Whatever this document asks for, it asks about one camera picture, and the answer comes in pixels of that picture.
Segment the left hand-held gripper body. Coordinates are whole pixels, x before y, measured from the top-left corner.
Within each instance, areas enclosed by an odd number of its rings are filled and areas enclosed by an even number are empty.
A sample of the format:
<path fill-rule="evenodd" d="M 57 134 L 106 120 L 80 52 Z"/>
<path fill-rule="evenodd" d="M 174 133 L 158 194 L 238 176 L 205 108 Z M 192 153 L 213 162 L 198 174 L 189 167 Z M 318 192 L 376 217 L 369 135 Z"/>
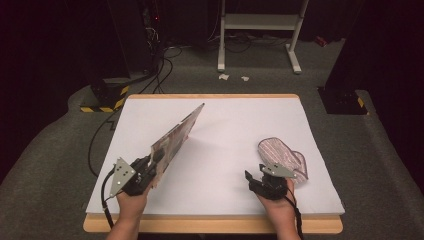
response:
<path fill-rule="evenodd" d="M 110 196 L 115 197 L 120 192 L 129 196 L 142 195 L 156 176 L 156 166 L 150 155 L 137 158 L 131 164 L 119 158 L 114 167 Z"/>

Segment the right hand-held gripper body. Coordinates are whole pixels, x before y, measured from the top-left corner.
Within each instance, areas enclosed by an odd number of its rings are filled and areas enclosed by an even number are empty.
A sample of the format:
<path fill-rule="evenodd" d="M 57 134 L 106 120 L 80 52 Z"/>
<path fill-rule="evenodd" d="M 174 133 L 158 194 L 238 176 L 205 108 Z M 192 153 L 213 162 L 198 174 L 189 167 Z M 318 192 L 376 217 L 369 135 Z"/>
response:
<path fill-rule="evenodd" d="M 282 199 L 288 191 L 287 179 L 296 177 L 292 171 L 279 163 L 267 164 L 261 172 L 263 173 L 261 195 L 269 200 Z"/>

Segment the glossy magazine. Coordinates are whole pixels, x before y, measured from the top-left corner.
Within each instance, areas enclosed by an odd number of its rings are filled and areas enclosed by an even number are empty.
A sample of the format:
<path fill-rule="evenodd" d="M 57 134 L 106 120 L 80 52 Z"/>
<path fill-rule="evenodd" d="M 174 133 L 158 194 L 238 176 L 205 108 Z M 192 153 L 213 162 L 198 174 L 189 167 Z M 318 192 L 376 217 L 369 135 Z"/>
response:
<path fill-rule="evenodd" d="M 156 176 L 152 180 L 153 186 L 156 187 L 161 180 L 164 172 L 169 164 L 181 149 L 184 142 L 187 140 L 196 120 L 204 107 L 204 103 L 200 104 L 195 110 L 187 115 L 182 121 L 169 130 L 164 136 L 157 140 L 151 146 L 151 156 L 153 162 L 153 153 L 158 149 L 163 148 L 165 155 L 156 166 Z"/>

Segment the striped cleaning mitt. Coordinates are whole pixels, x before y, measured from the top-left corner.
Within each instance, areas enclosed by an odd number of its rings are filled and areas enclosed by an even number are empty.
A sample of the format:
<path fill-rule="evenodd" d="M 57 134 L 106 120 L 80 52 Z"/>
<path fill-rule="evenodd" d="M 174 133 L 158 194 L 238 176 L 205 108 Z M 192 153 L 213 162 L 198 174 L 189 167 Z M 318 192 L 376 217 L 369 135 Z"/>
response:
<path fill-rule="evenodd" d="M 258 153 L 265 164 L 280 164 L 290 170 L 295 175 L 294 183 L 300 184 L 309 179 L 303 154 L 292 150 L 279 138 L 263 139 L 258 144 Z"/>

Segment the person's right hand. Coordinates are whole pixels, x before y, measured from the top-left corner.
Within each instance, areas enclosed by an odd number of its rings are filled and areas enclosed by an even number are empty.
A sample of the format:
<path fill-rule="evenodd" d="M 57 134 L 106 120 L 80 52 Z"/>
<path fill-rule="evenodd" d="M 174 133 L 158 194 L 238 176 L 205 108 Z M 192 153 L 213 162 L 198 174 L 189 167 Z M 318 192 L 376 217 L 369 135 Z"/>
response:
<path fill-rule="evenodd" d="M 290 204 L 290 202 L 294 202 L 294 184 L 290 179 L 287 179 L 287 186 L 287 199 L 269 200 L 258 196 L 275 230 L 295 228 L 295 210 Z"/>

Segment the person's left hand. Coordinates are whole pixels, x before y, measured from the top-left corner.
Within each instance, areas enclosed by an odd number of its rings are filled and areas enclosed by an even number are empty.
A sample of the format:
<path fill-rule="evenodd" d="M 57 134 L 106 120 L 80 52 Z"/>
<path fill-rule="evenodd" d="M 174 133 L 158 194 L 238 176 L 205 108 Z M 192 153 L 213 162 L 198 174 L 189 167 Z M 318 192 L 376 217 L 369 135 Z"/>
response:
<path fill-rule="evenodd" d="M 147 205 L 148 193 L 148 190 L 137 196 L 130 196 L 125 192 L 119 193 L 117 195 L 120 208 L 119 218 L 125 220 L 140 219 Z"/>

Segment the white table cover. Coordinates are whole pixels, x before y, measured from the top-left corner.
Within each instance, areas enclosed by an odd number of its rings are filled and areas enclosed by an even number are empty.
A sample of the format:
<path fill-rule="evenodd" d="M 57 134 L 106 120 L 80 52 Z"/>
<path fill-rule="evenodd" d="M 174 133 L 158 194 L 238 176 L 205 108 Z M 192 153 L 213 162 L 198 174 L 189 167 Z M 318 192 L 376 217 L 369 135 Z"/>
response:
<path fill-rule="evenodd" d="M 125 103 L 101 172 L 118 158 L 133 162 L 195 108 L 201 110 L 187 141 L 148 195 L 153 215 L 261 215 L 247 173 L 260 177 L 258 143 L 281 139 L 306 160 L 308 179 L 295 196 L 303 214 L 341 215 L 333 186 L 296 96 L 270 98 L 166 98 L 131 96 Z"/>

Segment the wooden table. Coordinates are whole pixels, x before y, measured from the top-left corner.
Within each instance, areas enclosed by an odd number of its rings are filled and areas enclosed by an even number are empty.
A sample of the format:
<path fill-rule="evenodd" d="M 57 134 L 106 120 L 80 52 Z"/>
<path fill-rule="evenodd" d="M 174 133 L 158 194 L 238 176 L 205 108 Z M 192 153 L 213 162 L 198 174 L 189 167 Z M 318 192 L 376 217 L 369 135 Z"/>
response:
<path fill-rule="evenodd" d="M 134 94 L 141 98 L 270 98 L 290 97 L 295 94 Z M 110 227 L 102 211 L 100 195 L 110 190 L 110 181 L 100 172 L 86 209 L 83 228 L 87 232 L 107 232 Z M 302 214 L 302 228 L 306 234 L 338 234 L 343 229 L 341 215 Z M 265 234 L 273 230 L 265 211 L 261 215 L 153 215 L 144 213 L 140 229 L 148 233 L 253 233 Z"/>

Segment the black yellow striped base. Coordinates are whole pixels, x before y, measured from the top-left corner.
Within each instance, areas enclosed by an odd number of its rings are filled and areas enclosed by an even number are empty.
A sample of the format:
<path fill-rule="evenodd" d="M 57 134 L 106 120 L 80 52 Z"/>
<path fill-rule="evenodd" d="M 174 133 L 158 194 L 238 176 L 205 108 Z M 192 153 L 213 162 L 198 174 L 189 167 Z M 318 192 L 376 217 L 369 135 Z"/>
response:
<path fill-rule="evenodd" d="M 124 104 L 128 90 L 128 85 L 100 80 L 90 85 L 80 110 L 85 113 L 117 111 Z"/>

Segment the black base with yellow mark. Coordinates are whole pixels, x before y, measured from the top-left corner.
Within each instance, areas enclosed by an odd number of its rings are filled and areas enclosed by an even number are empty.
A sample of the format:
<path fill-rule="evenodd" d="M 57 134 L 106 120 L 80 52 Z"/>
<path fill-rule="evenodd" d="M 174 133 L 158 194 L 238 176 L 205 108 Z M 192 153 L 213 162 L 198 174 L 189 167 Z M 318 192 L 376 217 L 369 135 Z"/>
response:
<path fill-rule="evenodd" d="M 364 101 L 355 91 L 319 87 L 318 93 L 328 114 L 366 115 L 368 113 Z"/>

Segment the black equipment tower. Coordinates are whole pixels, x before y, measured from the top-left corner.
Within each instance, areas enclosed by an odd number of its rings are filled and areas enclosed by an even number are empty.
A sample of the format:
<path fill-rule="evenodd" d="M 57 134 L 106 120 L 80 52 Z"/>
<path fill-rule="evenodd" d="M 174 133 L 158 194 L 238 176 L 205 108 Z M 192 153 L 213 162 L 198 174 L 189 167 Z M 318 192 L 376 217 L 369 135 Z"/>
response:
<path fill-rule="evenodd" d="M 151 15 L 145 15 L 149 8 L 140 7 L 138 0 L 107 0 L 107 4 L 129 76 L 153 74 L 164 48 L 164 35 L 151 26 Z"/>

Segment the white metal stand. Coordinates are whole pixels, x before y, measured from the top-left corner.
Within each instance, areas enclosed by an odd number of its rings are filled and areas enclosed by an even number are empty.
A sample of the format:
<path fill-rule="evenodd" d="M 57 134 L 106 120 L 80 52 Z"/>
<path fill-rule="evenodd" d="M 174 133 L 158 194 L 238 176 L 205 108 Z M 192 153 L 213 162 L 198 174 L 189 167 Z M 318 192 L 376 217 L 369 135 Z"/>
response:
<path fill-rule="evenodd" d="M 217 58 L 217 71 L 225 71 L 225 31 L 226 30 L 275 30 L 291 31 L 291 41 L 285 45 L 292 70 L 301 74 L 302 69 L 298 62 L 295 47 L 303 25 L 309 0 L 302 0 L 297 14 L 236 14 L 226 12 L 226 0 L 221 0 L 220 36 Z"/>

